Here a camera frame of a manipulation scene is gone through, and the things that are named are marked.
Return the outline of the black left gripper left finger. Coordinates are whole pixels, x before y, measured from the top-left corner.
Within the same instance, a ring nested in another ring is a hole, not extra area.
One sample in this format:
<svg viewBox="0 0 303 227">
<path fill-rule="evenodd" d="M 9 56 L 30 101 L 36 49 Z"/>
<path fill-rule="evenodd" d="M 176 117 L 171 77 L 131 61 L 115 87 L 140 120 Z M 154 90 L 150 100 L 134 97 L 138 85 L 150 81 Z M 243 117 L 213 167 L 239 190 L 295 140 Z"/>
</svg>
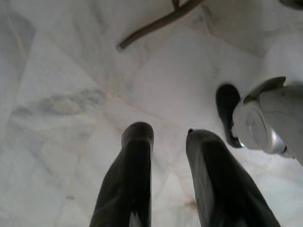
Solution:
<svg viewBox="0 0 303 227">
<path fill-rule="evenodd" d="M 121 151 L 102 182 L 91 227 L 151 226 L 151 158 L 154 133 L 145 122 L 128 126 Z"/>
</svg>

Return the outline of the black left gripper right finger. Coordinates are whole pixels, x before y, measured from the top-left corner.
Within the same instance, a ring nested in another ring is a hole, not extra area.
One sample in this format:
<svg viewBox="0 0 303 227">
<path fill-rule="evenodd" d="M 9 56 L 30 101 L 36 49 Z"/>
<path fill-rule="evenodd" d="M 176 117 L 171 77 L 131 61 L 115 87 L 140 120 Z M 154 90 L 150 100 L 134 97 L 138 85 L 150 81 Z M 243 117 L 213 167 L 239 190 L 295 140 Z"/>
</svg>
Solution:
<svg viewBox="0 0 303 227">
<path fill-rule="evenodd" d="M 216 134 L 190 129 L 186 155 L 201 226 L 280 225 L 251 176 Z"/>
</svg>

